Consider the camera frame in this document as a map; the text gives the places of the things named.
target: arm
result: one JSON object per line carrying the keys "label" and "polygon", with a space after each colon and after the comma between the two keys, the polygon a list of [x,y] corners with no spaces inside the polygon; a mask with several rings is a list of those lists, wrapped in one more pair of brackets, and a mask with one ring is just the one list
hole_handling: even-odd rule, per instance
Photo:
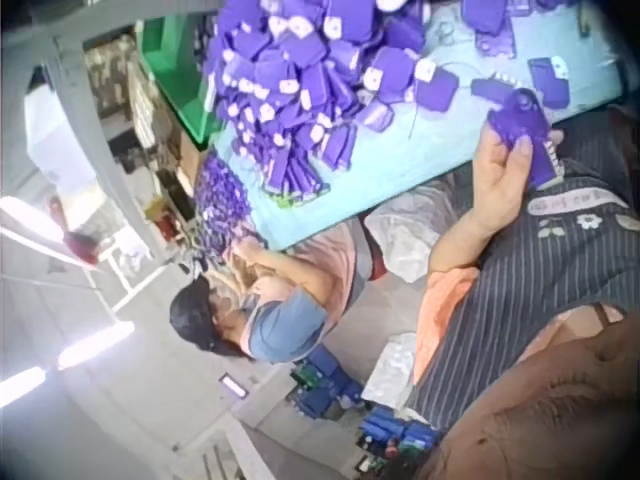
{"label": "arm", "polygon": [[465,213],[434,245],[429,257],[429,274],[472,266],[492,236],[478,224],[473,210]]}
{"label": "arm", "polygon": [[429,273],[472,266],[491,238],[518,217],[532,154],[528,137],[508,152],[498,134],[485,126],[473,159],[473,208],[438,240]]}
{"label": "arm", "polygon": [[247,264],[262,265],[304,288],[321,306],[326,306],[335,286],[335,277],[315,265],[290,255],[263,249],[257,240],[247,237],[236,246],[238,256]]}

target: light blue table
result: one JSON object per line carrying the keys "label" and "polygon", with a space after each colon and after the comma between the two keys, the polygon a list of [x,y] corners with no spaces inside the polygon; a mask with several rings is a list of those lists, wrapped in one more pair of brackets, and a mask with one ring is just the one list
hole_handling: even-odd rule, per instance
{"label": "light blue table", "polygon": [[[223,132],[216,142],[218,153],[247,186],[252,220],[271,248],[287,248],[469,161],[486,115],[495,108],[471,96],[469,84],[473,78],[501,71],[531,86],[527,60],[560,55],[569,68],[572,100],[569,108],[553,113],[554,121],[621,95],[622,84],[613,63],[616,57],[597,12],[589,12],[591,35],[586,39],[579,36],[574,7],[515,18],[518,55],[507,60],[477,53],[473,32],[461,22],[459,9],[459,4],[452,4],[434,12],[425,50],[436,63],[460,76],[461,89],[451,109],[446,114],[434,114],[401,104],[395,107],[395,120],[384,133],[359,128],[349,172],[333,173],[321,164],[315,165],[331,185],[331,192],[313,202],[280,209],[263,193],[252,162],[233,154],[233,129]],[[632,86],[638,85],[635,67],[630,81]]]}

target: black object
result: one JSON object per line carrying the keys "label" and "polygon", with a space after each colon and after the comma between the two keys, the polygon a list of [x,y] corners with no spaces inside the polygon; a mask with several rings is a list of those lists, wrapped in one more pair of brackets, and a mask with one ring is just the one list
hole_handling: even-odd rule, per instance
{"label": "black object", "polygon": [[200,350],[225,357],[246,357],[240,347],[225,340],[215,328],[209,293],[209,282],[202,275],[180,290],[169,307],[171,326],[183,340]]}

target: green bin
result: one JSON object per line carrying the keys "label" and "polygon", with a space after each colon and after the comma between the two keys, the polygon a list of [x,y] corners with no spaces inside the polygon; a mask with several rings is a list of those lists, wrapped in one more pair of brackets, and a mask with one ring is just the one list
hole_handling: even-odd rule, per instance
{"label": "green bin", "polygon": [[143,68],[153,74],[180,122],[200,150],[206,150],[222,122],[204,109],[207,83],[196,67],[193,36],[202,15],[174,15],[144,22],[138,34]]}

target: fingers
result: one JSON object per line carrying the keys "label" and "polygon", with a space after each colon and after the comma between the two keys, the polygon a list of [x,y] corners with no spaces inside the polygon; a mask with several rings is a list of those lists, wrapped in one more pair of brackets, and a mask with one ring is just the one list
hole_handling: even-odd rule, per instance
{"label": "fingers", "polygon": [[480,133],[480,141],[476,149],[475,162],[478,164],[497,163],[504,165],[507,160],[507,147],[502,143],[500,135],[485,123]]}
{"label": "fingers", "polygon": [[528,136],[518,139],[509,154],[501,183],[510,194],[521,197],[524,194],[531,171],[533,144]]}

